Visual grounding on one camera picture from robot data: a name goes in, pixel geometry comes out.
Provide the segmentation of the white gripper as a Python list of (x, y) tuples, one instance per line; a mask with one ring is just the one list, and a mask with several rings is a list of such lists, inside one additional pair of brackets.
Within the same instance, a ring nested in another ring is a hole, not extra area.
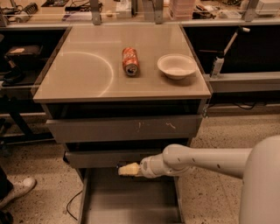
[(154, 179), (161, 176), (171, 176), (172, 168), (166, 164), (162, 154), (146, 157), (141, 162), (127, 164), (118, 169), (120, 176), (135, 176), (142, 175), (148, 179)]

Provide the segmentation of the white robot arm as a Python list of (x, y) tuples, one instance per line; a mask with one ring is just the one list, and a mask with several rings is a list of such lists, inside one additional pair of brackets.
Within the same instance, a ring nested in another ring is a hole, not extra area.
[(178, 176), (192, 166), (242, 180), (239, 224), (280, 224), (280, 136), (240, 149), (170, 144), (160, 154), (121, 167), (118, 174), (154, 179)]

